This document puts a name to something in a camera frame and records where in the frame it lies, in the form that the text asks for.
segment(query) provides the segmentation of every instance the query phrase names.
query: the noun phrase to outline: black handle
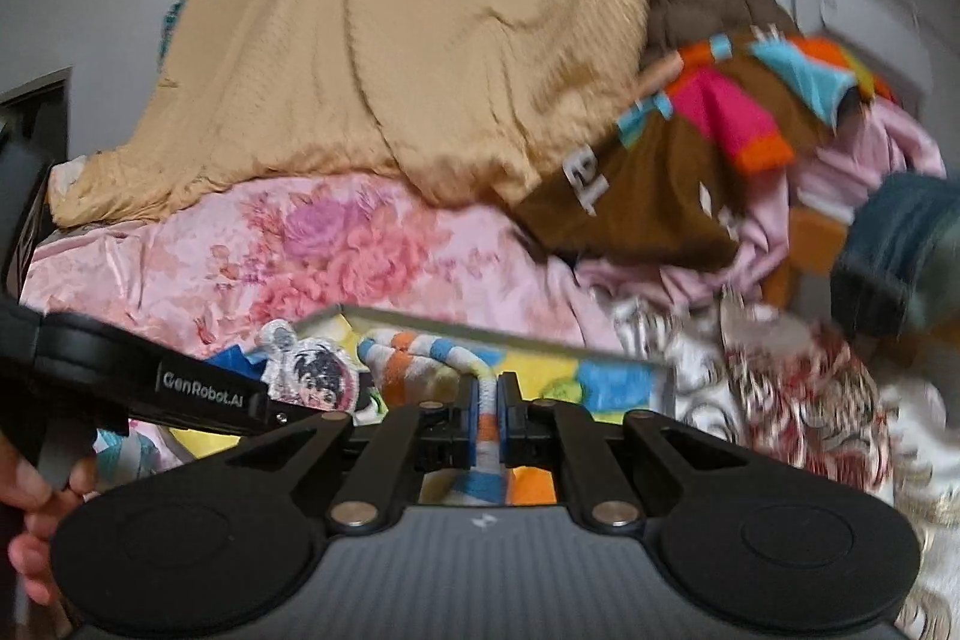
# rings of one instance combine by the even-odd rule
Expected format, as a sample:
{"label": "black handle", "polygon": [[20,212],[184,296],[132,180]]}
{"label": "black handle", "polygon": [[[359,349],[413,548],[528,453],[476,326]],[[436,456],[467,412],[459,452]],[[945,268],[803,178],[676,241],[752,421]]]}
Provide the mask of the black handle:
{"label": "black handle", "polygon": [[13,637],[17,625],[19,576],[7,554],[11,540],[23,531],[23,511],[0,504],[0,637]]}

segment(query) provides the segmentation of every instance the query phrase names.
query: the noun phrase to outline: striped towel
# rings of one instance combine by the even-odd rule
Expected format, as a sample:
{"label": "striped towel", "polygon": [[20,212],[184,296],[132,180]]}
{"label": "striped towel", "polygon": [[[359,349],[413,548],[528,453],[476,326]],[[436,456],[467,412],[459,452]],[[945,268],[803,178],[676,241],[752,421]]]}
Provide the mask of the striped towel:
{"label": "striped towel", "polygon": [[500,464],[496,375],[472,351],[442,336],[373,329],[357,345],[388,407],[424,399],[447,401],[462,375],[478,381],[479,400],[473,468],[454,482],[445,504],[503,504],[507,477]]}

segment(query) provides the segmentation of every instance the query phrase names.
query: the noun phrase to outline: white logo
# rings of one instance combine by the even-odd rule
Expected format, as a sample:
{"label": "white logo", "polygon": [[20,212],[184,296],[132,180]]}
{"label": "white logo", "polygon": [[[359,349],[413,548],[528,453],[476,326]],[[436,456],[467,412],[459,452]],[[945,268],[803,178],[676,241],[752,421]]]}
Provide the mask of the white logo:
{"label": "white logo", "polygon": [[610,183],[607,178],[597,177],[597,159],[588,146],[580,148],[563,161],[563,173],[573,191],[577,194],[580,206],[588,215],[596,217],[597,210],[593,208],[597,199],[606,194]]}
{"label": "white logo", "polygon": [[470,519],[470,523],[475,525],[475,527],[478,528],[479,530],[486,531],[488,530],[488,528],[490,528],[493,524],[496,523],[496,517],[489,514],[488,512],[485,512],[479,518]]}
{"label": "white logo", "polygon": [[187,396],[196,396],[205,399],[208,402],[215,402],[218,405],[226,405],[232,408],[243,408],[243,395],[233,391],[220,391],[213,386],[207,386],[199,380],[184,380],[174,375],[173,372],[164,372],[160,378],[165,389],[185,393]]}

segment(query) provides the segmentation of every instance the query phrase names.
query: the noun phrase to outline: tan blanket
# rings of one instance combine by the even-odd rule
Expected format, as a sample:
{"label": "tan blanket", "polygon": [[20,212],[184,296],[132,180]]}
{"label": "tan blanket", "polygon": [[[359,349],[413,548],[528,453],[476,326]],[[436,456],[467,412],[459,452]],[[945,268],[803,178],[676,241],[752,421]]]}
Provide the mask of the tan blanket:
{"label": "tan blanket", "polygon": [[56,222],[161,218],[253,177],[363,169],[515,203],[601,136],[647,0],[189,0],[136,133]]}

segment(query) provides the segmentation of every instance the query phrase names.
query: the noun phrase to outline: pink fabric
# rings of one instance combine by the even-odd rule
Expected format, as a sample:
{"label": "pink fabric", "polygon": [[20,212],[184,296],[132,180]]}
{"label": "pink fabric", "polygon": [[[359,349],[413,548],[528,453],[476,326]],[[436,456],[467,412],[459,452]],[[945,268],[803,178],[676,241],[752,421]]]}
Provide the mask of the pink fabric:
{"label": "pink fabric", "polygon": [[789,249],[788,196],[783,170],[761,172],[747,184],[747,215],[738,227],[740,247],[733,264],[706,274],[675,266],[613,266],[584,261],[577,266],[583,286],[605,287],[614,296],[640,296],[671,310],[709,301],[723,286],[755,295]]}
{"label": "pink fabric", "polygon": [[774,116],[723,74],[702,68],[671,95],[673,107],[736,159],[757,139],[779,137]]}
{"label": "pink fabric", "polygon": [[163,223],[52,242],[23,299],[200,357],[341,302],[620,350],[570,269],[534,263],[497,210],[436,210],[373,175],[248,182]]}
{"label": "pink fabric", "polygon": [[877,98],[865,116],[841,124],[836,140],[790,172],[794,191],[857,208],[891,172],[946,177],[933,138],[904,110]]}
{"label": "pink fabric", "polygon": [[[791,185],[821,199],[859,207],[891,172],[912,169],[944,177],[940,148],[904,110],[877,98],[865,116],[844,122],[828,148],[792,167]],[[784,170],[755,175],[748,183],[747,215],[739,227],[733,265],[716,274],[672,266],[623,268],[605,261],[577,266],[584,286],[606,287],[614,296],[641,296],[672,310],[709,300],[723,286],[747,297],[789,250],[789,194]]]}

